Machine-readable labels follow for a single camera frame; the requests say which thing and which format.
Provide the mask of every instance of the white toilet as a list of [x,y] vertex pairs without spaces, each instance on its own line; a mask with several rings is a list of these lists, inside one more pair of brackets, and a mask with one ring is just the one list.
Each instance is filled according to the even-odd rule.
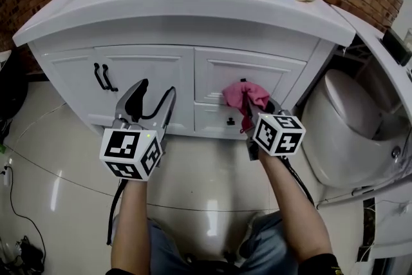
[[362,86],[341,71],[329,70],[321,79],[304,107],[302,123],[304,152],[324,185],[378,184],[406,166],[400,159],[408,121],[382,114]]

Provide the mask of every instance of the cabinet door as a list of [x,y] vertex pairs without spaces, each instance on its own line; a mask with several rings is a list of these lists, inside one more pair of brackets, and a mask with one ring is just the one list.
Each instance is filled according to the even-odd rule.
[[96,51],[105,57],[109,78],[118,88],[118,99],[138,81],[147,78],[149,86],[143,99],[143,113],[150,115],[163,94],[176,88],[176,104],[168,133],[194,131],[194,49],[184,46],[108,46]]
[[106,86],[101,58],[93,48],[46,54],[42,59],[48,61],[92,124],[111,126],[115,118],[117,98],[113,92],[104,90],[98,83],[95,63],[99,65],[97,74]]
[[242,120],[243,115],[236,108],[194,103],[194,126],[203,137],[245,140],[246,134],[240,133]]
[[195,47],[196,101],[225,104],[222,90],[246,79],[282,103],[305,62],[262,53]]

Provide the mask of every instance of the pink cloth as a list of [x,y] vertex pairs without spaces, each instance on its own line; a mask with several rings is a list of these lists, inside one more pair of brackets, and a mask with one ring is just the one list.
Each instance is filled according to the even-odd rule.
[[246,131],[253,126],[250,119],[247,117],[247,98],[253,104],[266,108],[269,101],[269,93],[259,85],[253,82],[235,82],[223,90],[223,96],[228,106],[238,108],[242,115],[242,131]]

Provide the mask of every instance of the cable plug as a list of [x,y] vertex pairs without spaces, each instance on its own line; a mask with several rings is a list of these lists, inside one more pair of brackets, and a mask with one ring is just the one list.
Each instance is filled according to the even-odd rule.
[[1,174],[4,174],[5,176],[3,177],[3,184],[8,187],[10,185],[10,166],[5,166],[5,170],[1,172]]
[[398,215],[403,215],[411,212],[411,201],[399,204]]

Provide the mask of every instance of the drawer handle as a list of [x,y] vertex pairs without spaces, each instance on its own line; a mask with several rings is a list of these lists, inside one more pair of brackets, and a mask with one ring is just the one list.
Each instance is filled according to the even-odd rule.
[[97,79],[97,81],[98,81],[98,84],[100,85],[100,87],[103,89],[103,90],[108,90],[109,88],[107,87],[107,86],[105,86],[105,85],[103,85],[103,82],[102,82],[102,80],[100,79],[100,76],[98,75],[98,69],[100,68],[100,66],[97,64],[97,63],[95,63],[95,76],[96,76],[96,79]]
[[106,84],[108,85],[109,90],[111,90],[112,92],[117,92],[118,89],[111,85],[109,77],[107,75],[109,67],[106,64],[103,64],[102,67],[103,67],[103,77],[104,77],[104,80],[106,81]]
[[232,117],[229,117],[229,120],[226,122],[226,124],[227,124],[228,126],[233,126],[233,125],[235,125],[236,123],[235,123],[235,121],[233,120]]

